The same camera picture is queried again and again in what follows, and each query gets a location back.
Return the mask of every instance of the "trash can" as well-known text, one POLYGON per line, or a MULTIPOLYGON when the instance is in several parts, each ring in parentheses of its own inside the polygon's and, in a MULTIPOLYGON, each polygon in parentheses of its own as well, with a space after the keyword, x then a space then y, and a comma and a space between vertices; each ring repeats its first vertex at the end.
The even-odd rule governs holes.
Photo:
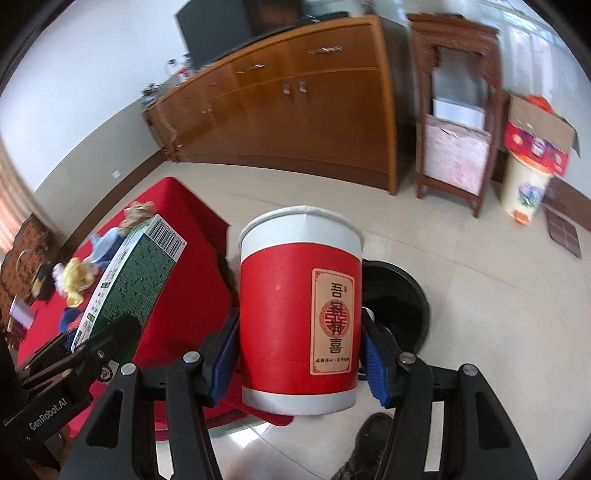
POLYGON ((501 205, 517 222, 529 225, 554 173, 525 155, 509 152, 501 205))
POLYGON ((362 305, 387 327, 405 352, 418 353, 429 330, 431 309, 425 292, 402 268, 364 260, 362 305))

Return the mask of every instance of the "red cushion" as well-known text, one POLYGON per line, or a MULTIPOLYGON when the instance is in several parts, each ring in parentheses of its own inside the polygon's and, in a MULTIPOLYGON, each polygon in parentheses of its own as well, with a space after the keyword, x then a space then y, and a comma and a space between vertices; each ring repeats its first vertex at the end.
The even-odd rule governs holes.
MULTIPOLYGON (((198 349, 205 336, 219 330, 226 320, 232 298, 219 274, 216 252, 226 254, 228 224, 172 177, 162 179, 136 200, 154 202, 157 213, 187 241, 144 328, 134 356, 138 366, 147 368, 168 364, 185 352, 198 349)), ((103 235, 124 219, 123 211, 119 212, 100 229, 99 234, 103 235)), ((74 256, 86 258, 91 251, 90 242, 86 242, 74 256)), ((33 304, 37 313, 20 346, 20 362, 56 336, 57 324, 65 307, 65 299, 57 294, 47 302, 33 304)), ((239 393, 239 378, 235 376, 232 383, 228 396, 216 408, 205 409, 206 418, 237 408, 277 425, 291 421, 291 417, 265 414, 246 407, 239 393)), ((105 388, 101 382, 91 386, 90 392, 95 400, 105 388)), ((73 434, 80 430, 91 408, 70 423, 73 434)), ((165 429, 164 402, 157 402, 154 415, 157 429, 165 429)))

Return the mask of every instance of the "metal handle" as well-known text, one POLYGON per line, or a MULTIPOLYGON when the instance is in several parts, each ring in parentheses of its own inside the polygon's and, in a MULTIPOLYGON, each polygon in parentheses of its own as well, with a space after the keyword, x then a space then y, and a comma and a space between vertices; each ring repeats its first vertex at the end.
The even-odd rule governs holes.
POLYGON ((321 54, 327 54, 327 53, 334 53, 335 51, 341 51, 341 50, 343 50, 343 47, 339 47, 339 46, 322 47, 322 48, 317 48, 315 50, 308 50, 308 53, 310 55, 321 55, 321 54))
POLYGON ((263 69, 265 67, 267 67, 267 64, 266 63, 257 63, 256 65, 253 65, 251 67, 248 67, 246 70, 241 70, 241 71, 239 71, 237 73, 251 72, 253 70, 259 70, 259 69, 263 69))

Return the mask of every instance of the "black bucket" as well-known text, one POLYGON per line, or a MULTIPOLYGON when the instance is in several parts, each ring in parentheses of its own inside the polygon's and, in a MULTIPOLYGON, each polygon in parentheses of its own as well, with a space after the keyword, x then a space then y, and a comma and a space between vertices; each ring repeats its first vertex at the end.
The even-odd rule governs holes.
POLYGON ((402 268, 363 261, 362 304, 387 327, 403 352, 418 353, 429 330, 431 309, 425 292, 402 268))

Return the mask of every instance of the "black shoe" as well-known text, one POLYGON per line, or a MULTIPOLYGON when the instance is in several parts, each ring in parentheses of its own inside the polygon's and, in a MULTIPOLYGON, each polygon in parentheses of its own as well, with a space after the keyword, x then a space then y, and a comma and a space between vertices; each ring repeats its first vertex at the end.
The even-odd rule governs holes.
POLYGON ((353 453, 331 480, 373 480, 384 454, 392 417, 379 412, 369 416, 359 429, 353 453))

